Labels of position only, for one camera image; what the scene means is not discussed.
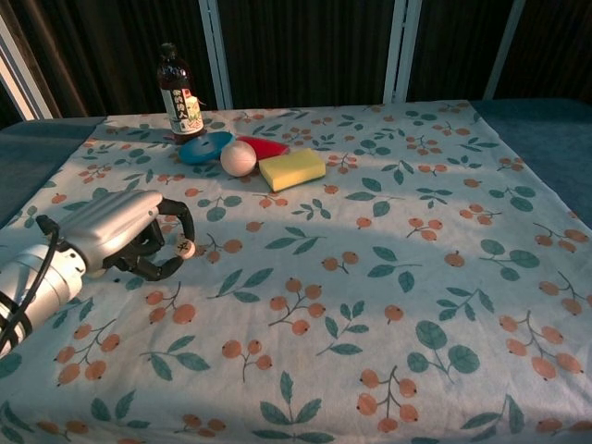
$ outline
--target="white label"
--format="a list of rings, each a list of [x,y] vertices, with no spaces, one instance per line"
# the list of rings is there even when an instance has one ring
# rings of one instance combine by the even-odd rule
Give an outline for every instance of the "white label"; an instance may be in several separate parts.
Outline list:
[[[188,89],[160,90],[166,113],[175,134],[193,134],[204,127],[202,111],[197,97]]]

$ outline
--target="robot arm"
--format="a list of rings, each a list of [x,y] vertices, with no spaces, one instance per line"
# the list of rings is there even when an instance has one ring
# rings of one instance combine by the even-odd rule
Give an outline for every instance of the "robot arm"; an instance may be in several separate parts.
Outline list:
[[[183,242],[176,256],[154,265],[145,256],[164,245],[156,217],[176,216]],[[170,277],[194,252],[195,232],[185,203],[157,191],[112,192],[91,201],[59,224],[47,216],[37,223],[49,246],[35,245],[0,271],[0,356],[23,341],[82,288],[86,273],[115,266],[146,280]]]

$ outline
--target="soy sauce bottle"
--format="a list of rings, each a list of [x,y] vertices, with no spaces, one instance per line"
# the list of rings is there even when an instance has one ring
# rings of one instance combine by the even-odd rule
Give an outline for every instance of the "soy sauce bottle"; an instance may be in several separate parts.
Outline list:
[[[187,62],[177,57],[173,43],[160,46],[160,63],[156,70],[175,143],[183,144],[205,134],[200,103],[191,91],[191,71]]]

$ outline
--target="cable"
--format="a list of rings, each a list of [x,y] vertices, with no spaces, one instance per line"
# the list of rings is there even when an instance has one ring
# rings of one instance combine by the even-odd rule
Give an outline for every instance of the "cable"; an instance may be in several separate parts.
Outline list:
[[[6,323],[6,328],[2,331],[2,334],[0,335],[0,352],[2,352],[2,350],[5,348],[6,343],[10,338],[10,335],[14,332],[15,328],[17,327],[17,324],[24,317],[25,312],[29,307],[29,304],[35,297],[37,289],[39,289],[39,286],[41,285],[43,278],[45,278],[45,274],[47,273],[49,265],[52,263],[52,260],[54,259],[54,253],[57,250],[57,242],[59,240],[59,226],[57,225],[57,223],[45,215],[37,216],[36,221],[44,235],[52,235],[51,239],[49,240],[49,249],[47,250],[47,254],[43,259],[41,268],[39,269],[39,273],[37,273],[37,276],[33,280],[33,283],[29,288],[29,291],[27,291],[27,296],[25,296],[25,299],[18,308],[17,312],[10,317],[10,320]]]

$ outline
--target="dark curtain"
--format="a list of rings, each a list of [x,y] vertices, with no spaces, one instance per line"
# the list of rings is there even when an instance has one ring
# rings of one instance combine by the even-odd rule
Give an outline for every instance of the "dark curtain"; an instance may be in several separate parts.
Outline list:
[[[3,0],[2,14],[55,117],[165,112],[160,43],[190,65],[215,109],[197,0]]]
[[[592,2],[526,2],[496,91],[507,97],[592,103]]]
[[[0,130],[20,121],[19,111],[12,103],[4,85],[0,84]]]
[[[218,0],[235,108],[382,102],[394,0]]]
[[[407,100],[481,99],[512,0],[424,0]]]

